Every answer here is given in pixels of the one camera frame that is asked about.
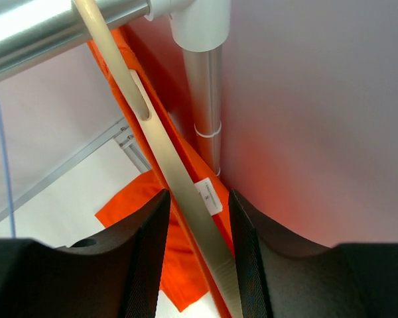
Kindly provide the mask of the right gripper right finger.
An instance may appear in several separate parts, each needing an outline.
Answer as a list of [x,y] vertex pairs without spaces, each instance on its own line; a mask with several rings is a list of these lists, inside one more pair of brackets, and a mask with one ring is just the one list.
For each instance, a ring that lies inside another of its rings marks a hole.
[[327,247],[228,203],[244,317],[398,317],[398,243]]

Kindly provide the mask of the beige hanger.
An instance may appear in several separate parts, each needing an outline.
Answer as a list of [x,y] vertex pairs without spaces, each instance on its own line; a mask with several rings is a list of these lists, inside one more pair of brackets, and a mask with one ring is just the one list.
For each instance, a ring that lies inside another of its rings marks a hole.
[[76,1],[86,27],[126,102],[134,112],[165,177],[182,221],[194,237],[230,315],[241,317],[235,260],[157,115],[137,72],[130,70],[95,1]]

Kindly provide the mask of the blue wire hanger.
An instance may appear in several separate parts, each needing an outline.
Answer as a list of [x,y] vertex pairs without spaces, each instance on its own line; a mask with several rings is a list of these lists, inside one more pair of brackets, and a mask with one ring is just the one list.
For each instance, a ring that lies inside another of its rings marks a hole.
[[13,190],[11,185],[11,174],[9,169],[9,158],[7,152],[7,143],[5,139],[5,131],[3,124],[3,116],[1,112],[1,104],[0,104],[0,145],[1,145],[1,153],[2,153],[2,161],[3,161],[3,173],[5,178],[5,187],[7,192],[7,210],[8,210],[8,218],[9,218],[9,227],[11,238],[15,239],[17,237],[16,233],[16,224],[15,224],[15,208],[13,202]]

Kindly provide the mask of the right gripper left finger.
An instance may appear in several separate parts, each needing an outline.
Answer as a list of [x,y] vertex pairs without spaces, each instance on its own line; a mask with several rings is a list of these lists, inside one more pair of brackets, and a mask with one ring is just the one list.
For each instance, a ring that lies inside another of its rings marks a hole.
[[170,193],[70,247],[0,238],[0,317],[154,317]]

